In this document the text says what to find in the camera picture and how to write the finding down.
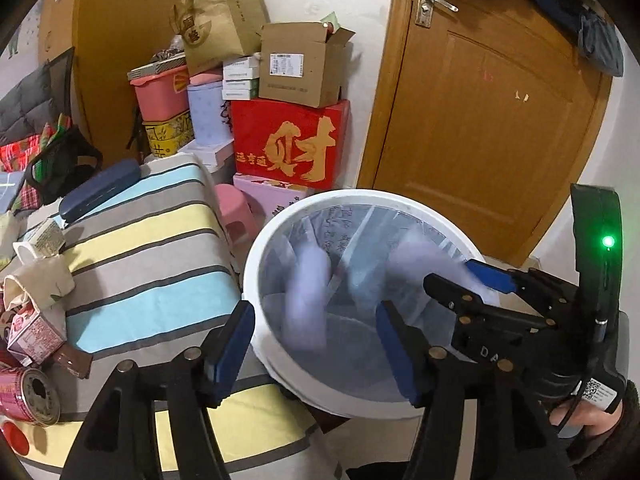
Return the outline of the right hand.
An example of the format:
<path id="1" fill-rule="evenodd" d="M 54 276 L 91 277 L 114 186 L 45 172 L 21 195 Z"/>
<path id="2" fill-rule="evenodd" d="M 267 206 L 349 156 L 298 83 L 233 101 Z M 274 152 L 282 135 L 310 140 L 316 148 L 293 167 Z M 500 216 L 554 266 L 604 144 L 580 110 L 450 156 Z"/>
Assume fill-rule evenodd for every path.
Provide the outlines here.
<path id="1" fill-rule="evenodd" d="M 550 424 L 559 426 L 571 406 L 572 402 L 566 401 L 552 410 L 549 415 Z M 583 426 L 585 428 L 585 435 L 588 438 L 594 438 L 612 430 L 620 421 L 622 414 L 623 403 L 618 404 L 618 407 L 613 413 L 608 413 L 599 410 L 587 401 L 580 400 L 577 408 L 575 408 L 573 414 L 570 415 L 567 425 Z"/>

